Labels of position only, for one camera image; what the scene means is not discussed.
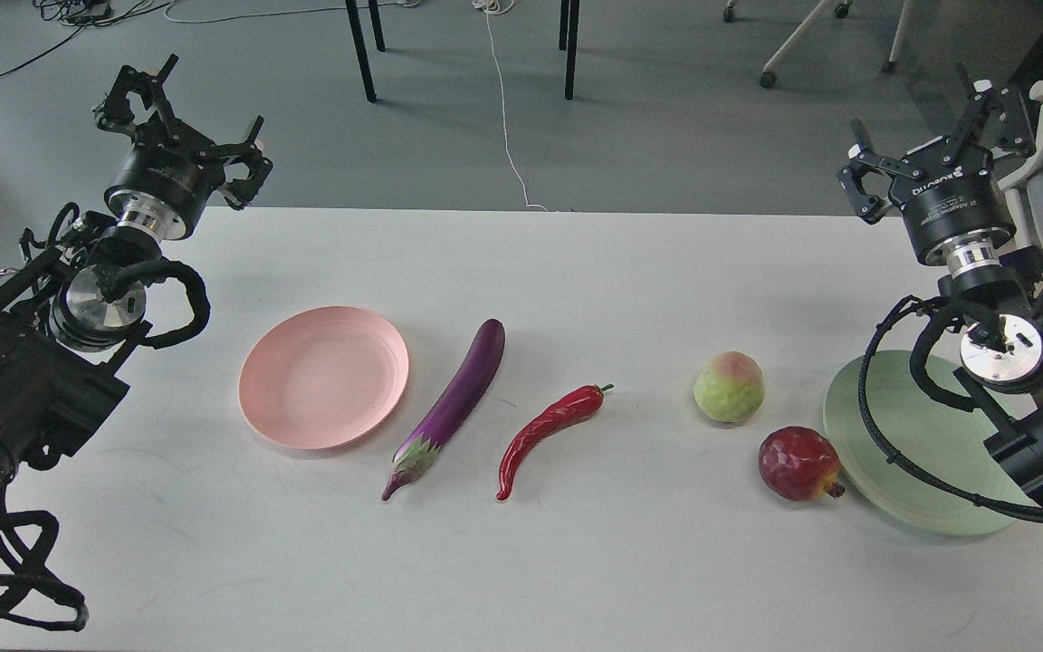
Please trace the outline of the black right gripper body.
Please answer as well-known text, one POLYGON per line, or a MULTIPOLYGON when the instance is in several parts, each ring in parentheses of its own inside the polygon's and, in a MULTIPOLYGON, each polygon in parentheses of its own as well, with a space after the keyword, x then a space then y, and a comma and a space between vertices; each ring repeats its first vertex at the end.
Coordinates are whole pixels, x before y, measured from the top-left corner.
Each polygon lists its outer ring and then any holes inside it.
POLYGON ((980 145, 967 144, 957 154, 947 151, 949 138, 938 136, 902 156, 920 177, 895 177, 887 199, 901 212, 915 259, 943 265, 948 241, 988 239, 1006 244, 1017 227, 992 173, 992 156, 980 145))

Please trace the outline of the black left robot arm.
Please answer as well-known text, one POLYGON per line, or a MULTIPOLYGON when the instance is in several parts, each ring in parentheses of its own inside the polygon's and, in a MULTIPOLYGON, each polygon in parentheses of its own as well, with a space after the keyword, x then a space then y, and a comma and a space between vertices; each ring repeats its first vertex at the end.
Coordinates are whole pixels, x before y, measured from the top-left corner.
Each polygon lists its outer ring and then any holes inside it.
POLYGON ((9 511, 9 484, 21 466, 53 469, 98 433, 128 395, 119 370, 134 351, 181 345, 207 329, 203 277, 162 244, 190 238, 214 195, 244 209, 272 173, 257 143, 262 117, 227 144, 178 117, 163 90, 177 61, 155 72, 121 67, 92 112, 96 127, 131 144, 105 190, 107 210, 70 202, 45 238, 25 230, 24 267, 0 284, 0 620, 21 626, 79 631, 88 610, 47 566, 58 521, 9 511))

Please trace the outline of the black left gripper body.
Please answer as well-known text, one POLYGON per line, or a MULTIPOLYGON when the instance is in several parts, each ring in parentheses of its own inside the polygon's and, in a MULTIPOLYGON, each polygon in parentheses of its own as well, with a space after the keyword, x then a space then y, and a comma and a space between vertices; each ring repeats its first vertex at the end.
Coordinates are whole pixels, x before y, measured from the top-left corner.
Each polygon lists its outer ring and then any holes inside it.
POLYGON ((159 241, 190 238, 210 198, 219 195, 200 169, 200 151, 221 144, 185 122, 178 127, 179 138, 162 137, 157 124, 132 138, 132 150, 104 194, 121 222, 134 222, 159 241))

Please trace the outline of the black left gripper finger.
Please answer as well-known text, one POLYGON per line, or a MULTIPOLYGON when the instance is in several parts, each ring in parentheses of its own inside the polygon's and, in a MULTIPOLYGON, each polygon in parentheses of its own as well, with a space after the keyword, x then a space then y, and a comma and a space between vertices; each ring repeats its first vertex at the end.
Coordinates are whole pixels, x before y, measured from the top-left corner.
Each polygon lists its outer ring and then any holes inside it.
POLYGON ((258 143, 263 124, 263 116, 256 116, 240 143, 211 145, 200 151, 200 169, 207 173, 207 182, 233 210, 252 204, 272 174, 273 162, 258 143))
POLYGON ((163 83, 177 63, 178 55, 171 53, 157 72, 138 71, 129 65, 121 66, 111 90, 94 108, 96 128, 136 138, 142 129, 152 128, 153 124, 157 124, 157 132, 162 137, 179 138, 177 116, 163 91, 163 83), (134 122, 134 110, 129 102, 132 94, 141 100, 142 108, 150 111, 148 122, 134 122))

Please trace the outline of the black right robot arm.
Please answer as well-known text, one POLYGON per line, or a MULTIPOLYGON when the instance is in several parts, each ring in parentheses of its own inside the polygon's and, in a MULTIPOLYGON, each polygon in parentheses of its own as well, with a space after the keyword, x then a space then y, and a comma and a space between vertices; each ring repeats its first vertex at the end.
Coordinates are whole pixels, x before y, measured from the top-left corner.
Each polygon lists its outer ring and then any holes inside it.
POLYGON ((865 124, 851 124, 856 144, 836 182, 854 214, 874 225, 898 210, 919 264, 947 271, 938 297, 907 296, 876 327, 862 356, 858 413, 887 463, 973 506, 1043 523, 1043 252, 1019 242, 1011 213, 1017 184, 1043 156, 1043 81, 1029 91, 963 84, 968 102, 955 125, 903 156, 878 154, 865 124), (886 334, 911 313, 928 319, 909 356, 916 387, 935 403, 978 409, 996 426, 984 446, 1029 506, 962 490, 886 440, 866 376, 886 334))

